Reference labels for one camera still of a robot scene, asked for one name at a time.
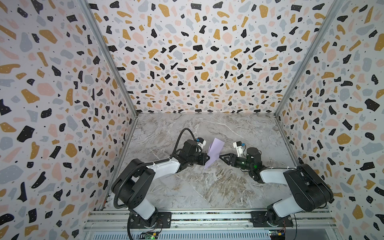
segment purple paper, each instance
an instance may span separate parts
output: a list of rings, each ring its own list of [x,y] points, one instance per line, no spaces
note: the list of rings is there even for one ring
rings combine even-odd
[[[219,159],[221,149],[223,149],[224,142],[215,138],[208,150],[208,156],[210,159],[205,163],[204,169],[207,169],[212,163]]]

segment terrazzo wallpaper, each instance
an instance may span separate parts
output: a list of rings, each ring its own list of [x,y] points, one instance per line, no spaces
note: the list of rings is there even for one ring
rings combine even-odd
[[[138,112],[271,113],[332,0],[88,0]]]
[[[384,1],[341,7],[278,117],[344,239],[384,239]]]
[[[76,1],[0,8],[0,238],[79,239],[131,113]]]

